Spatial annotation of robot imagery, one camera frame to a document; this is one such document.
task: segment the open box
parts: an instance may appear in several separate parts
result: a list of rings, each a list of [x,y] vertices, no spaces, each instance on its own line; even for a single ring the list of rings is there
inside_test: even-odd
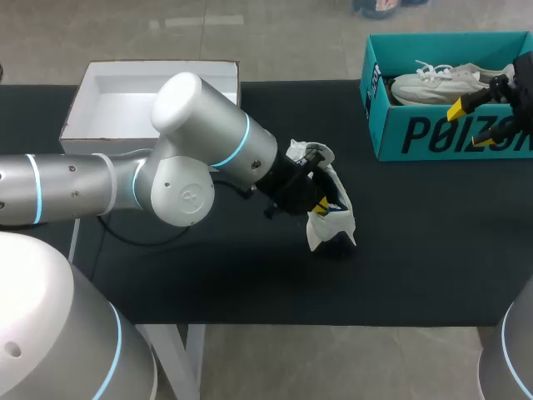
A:
[[[380,161],[533,158],[523,134],[499,145],[471,146],[471,137],[495,123],[507,123],[508,104],[486,104],[447,122],[451,106],[393,106],[382,77],[415,73],[415,60],[431,65],[474,63],[501,70],[533,50],[529,32],[447,32],[371,35],[366,42],[361,98],[374,151]]]
[[[159,138],[150,119],[153,101],[162,85],[182,72],[195,73],[239,104],[237,62],[91,62],[61,132],[65,153],[109,155],[152,148]]]

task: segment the black tablecloth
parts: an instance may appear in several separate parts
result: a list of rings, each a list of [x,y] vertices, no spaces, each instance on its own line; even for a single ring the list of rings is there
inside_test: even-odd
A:
[[[74,88],[0,87],[2,110],[7,91],[27,98],[23,130],[36,138],[60,128]],[[93,281],[133,322],[491,325],[533,272],[533,161],[378,162],[356,81],[243,83],[242,107],[280,148],[332,148],[357,249],[314,255],[306,217],[267,220],[261,194],[218,187],[207,218],[172,245],[104,238]],[[100,232],[88,222],[82,237]],[[142,212],[115,212],[111,225],[141,241],[179,232]],[[77,254],[91,273],[97,250]]]

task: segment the gray floor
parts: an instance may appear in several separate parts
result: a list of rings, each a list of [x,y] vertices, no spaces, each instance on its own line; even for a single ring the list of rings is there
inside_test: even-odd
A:
[[[0,0],[5,83],[79,83],[91,60],[235,59],[242,80],[358,78],[369,33],[533,28],[531,0]],[[202,396],[474,399],[472,328],[210,326]]]
[[[0,0],[6,83],[78,83],[91,60],[237,59],[243,80],[358,78],[369,33],[533,28],[531,0],[431,0],[393,19],[350,0]]]

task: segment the blue led ring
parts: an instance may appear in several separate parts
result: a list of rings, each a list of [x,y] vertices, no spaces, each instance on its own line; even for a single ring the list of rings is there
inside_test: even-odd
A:
[[[32,154],[26,154],[26,157],[30,160],[33,168],[33,175],[35,175],[35,186],[37,188],[37,212],[35,213],[35,221],[33,223],[39,223],[41,221],[42,213],[42,189],[41,189],[41,174],[39,173],[39,168],[37,168],[37,163]]]
[[[224,164],[228,164],[241,150],[244,146],[244,143],[246,142],[248,138],[248,133],[250,133],[250,117],[248,117],[248,114],[244,114],[247,116],[247,130],[244,132],[244,136],[242,137],[241,142],[239,143],[239,146],[237,149],[230,155],[230,157],[226,158],[225,160],[220,161],[217,164],[212,164],[212,167],[218,168],[221,167]]]

